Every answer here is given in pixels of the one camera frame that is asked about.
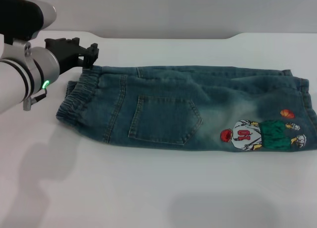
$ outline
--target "orange ball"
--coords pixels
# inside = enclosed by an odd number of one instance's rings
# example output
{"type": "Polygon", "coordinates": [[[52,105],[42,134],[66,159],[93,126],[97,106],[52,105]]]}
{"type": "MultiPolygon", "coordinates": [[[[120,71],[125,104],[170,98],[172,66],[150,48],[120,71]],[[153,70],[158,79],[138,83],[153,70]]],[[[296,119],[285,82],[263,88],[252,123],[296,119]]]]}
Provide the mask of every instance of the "orange ball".
{"type": "Polygon", "coordinates": [[[283,109],[281,115],[285,118],[295,118],[294,113],[289,109],[283,109]]]}

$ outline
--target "white surface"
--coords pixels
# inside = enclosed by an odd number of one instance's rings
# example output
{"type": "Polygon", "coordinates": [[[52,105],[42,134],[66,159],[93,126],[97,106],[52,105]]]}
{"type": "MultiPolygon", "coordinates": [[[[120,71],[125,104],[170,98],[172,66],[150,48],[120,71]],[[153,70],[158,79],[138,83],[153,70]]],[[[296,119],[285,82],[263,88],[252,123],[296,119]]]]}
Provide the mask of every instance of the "white surface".
{"type": "Polygon", "coordinates": [[[214,39],[243,32],[316,33],[317,0],[43,0],[54,30],[105,38],[214,39]]]}
{"type": "MultiPolygon", "coordinates": [[[[241,34],[228,40],[44,38],[97,42],[99,65],[228,65],[292,69],[311,81],[317,109],[317,35],[241,34]]],[[[115,147],[81,137],[55,113],[67,81],[23,112],[0,115],[1,228],[306,228],[317,223],[317,151],[184,152],[115,147]]]]}

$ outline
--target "embroidered cartoon character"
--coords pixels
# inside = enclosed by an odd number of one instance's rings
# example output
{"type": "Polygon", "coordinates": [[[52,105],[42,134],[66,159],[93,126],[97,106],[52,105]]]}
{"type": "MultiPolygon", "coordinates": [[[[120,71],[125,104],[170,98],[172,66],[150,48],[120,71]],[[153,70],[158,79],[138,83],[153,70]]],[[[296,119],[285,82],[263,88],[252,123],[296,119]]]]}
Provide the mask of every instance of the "embroidered cartoon character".
{"type": "Polygon", "coordinates": [[[220,138],[223,142],[231,141],[236,148],[242,150],[257,150],[262,146],[272,150],[288,150],[294,143],[299,148],[305,146],[305,135],[291,139],[284,134],[286,129],[298,131],[300,126],[295,123],[285,124],[279,120],[261,123],[240,120],[233,129],[223,130],[220,138]]]}

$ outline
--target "white table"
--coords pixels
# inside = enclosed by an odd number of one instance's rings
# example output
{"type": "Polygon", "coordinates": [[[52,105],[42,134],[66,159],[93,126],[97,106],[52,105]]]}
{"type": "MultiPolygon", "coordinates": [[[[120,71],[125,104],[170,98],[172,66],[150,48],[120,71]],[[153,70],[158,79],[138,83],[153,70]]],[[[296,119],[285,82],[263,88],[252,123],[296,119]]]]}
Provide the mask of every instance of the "white table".
{"type": "MultiPolygon", "coordinates": [[[[317,109],[317,34],[240,34],[227,40],[102,39],[97,65],[222,65],[292,69],[317,109]]],[[[184,152],[115,147],[60,124],[68,80],[0,115],[1,228],[306,228],[317,224],[317,151],[184,152]]]]}

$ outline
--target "jeans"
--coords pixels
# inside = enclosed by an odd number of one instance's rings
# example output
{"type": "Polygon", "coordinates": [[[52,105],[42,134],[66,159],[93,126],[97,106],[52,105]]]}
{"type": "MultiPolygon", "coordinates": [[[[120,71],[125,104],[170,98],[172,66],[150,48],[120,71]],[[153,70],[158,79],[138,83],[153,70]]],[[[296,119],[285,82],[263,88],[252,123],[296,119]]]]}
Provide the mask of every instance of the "jeans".
{"type": "Polygon", "coordinates": [[[57,119],[94,140],[176,150],[317,148],[309,81],[290,70],[100,67],[69,82],[57,119]]]}

